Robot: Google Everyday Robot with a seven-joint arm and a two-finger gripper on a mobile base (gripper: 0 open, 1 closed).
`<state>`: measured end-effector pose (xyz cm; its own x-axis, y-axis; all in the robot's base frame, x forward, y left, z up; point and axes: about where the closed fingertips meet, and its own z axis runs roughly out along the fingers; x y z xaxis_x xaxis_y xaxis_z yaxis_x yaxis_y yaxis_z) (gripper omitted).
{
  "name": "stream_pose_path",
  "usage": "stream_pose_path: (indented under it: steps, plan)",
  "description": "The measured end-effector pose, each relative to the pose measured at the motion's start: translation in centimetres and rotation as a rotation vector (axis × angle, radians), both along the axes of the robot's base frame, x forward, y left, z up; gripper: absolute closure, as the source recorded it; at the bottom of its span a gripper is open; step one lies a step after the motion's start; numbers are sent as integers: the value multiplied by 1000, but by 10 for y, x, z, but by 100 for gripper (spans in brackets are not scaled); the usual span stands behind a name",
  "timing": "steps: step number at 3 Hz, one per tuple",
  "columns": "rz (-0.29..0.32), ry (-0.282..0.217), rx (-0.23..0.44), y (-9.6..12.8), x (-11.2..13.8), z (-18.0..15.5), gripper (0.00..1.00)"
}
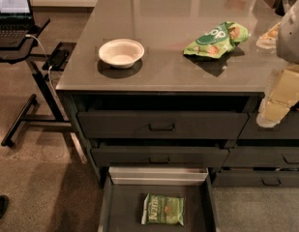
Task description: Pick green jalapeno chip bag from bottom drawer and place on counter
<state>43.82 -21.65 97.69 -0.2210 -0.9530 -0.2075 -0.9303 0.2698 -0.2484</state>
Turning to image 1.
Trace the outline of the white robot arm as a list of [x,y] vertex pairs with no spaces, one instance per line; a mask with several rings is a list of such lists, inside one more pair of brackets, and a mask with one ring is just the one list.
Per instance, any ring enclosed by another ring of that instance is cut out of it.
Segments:
[[263,128],[274,128],[299,102],[299,0],[288,8],[282,20],[256,42],[264,49],[276,48],[287,66],[275,73],[265,89],[256,122]]

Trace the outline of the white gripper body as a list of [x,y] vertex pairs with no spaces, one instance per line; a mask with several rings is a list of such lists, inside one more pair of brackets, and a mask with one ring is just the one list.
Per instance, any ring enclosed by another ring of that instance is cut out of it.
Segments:
[[275,82],[270,101],[286,107],[299,102],[299,65],[289,64]]

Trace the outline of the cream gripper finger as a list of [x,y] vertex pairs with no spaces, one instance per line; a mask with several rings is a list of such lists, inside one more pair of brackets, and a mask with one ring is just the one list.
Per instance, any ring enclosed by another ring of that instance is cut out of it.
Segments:
[[289,108],[284,105],[263,100],[256,116],[256,122],[260,127],[274,128],[288,112]]

